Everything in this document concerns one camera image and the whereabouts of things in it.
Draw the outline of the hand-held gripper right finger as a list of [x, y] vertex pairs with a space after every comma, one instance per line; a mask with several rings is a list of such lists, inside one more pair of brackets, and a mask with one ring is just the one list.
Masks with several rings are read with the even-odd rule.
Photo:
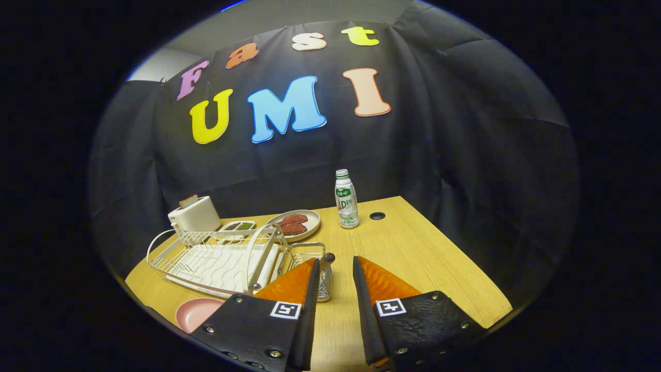
[[364, 257], [354, 257], [353, 278], [373, 370], [435, 370], [487, 333], [440, 290], [423, 293]]

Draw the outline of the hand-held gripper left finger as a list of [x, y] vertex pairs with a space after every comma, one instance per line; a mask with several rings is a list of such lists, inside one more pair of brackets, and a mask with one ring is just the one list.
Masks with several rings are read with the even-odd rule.
[[320, 269], [313, 257], [256, 295], [230, 296], [191, 338], [246, 370], [310, 370]]

